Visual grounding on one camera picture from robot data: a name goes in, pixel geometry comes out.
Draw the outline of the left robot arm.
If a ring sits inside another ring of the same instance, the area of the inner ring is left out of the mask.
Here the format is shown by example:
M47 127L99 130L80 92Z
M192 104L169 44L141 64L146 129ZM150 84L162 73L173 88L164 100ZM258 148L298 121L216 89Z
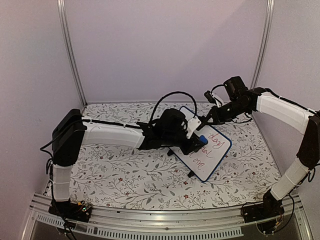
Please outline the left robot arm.
M197 117L187 119L178 109L166 109L157 119L134 125L85 118L72 109L52 132L52 140L40 148L51 147L50 181L55 209L63 216L74 213L70 200L71 170L78 160L81 146L106 144L138 150L179 148L184 155L197 152L208 140L195 134L200 125Z

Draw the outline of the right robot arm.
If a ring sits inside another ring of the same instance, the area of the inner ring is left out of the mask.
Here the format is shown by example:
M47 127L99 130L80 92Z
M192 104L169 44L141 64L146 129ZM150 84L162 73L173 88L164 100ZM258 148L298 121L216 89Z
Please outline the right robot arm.
M222 125L241 114L258 113L280 121L290 128L282 140L285 153L293 158L281 178L264 194L258 213L269 218L285 196L298 188L320 161L320 113L276 94L270 88L248 88L241 77L222 83L229 101L213 106L200 118L201 126Z

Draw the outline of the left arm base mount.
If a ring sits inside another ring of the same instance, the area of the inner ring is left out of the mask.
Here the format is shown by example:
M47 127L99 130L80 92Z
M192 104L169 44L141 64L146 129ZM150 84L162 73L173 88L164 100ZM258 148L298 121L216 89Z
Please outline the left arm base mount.
M80 202L57 201L52 197L52 201L48 212L52 215L61 217L62 219L70 219L79 222L88 223L93 210L91 203L86 203L84 200Z

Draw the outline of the small blue-framed whiteboard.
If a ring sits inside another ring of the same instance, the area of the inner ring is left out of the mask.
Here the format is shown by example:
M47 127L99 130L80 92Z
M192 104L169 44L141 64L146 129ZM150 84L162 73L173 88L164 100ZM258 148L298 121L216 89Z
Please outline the small blue-framed whiteboard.
M178 147L171 147L170 150L204 183L209 180L213 172L227 155L232 147L232 141L213 126L206 125L194 133L207 140L207 144L197 152L184 155Z

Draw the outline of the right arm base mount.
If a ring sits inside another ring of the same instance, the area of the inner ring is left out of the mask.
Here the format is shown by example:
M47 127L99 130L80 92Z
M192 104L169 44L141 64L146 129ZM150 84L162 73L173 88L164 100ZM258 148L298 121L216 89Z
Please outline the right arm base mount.
M261 203L245 203L240 209L245 223L273 218L284 213L282 200L277 200L270 190L263 195Z

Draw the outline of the blue whiteboard eraser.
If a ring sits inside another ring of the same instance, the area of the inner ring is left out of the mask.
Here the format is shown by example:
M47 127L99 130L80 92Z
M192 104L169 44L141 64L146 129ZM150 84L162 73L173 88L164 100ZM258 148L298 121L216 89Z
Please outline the blue whiteboard eraser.
M201 135L199 137L199 140L204 144L207 145L208 144L208 140L206 139L206 137L204 135Z

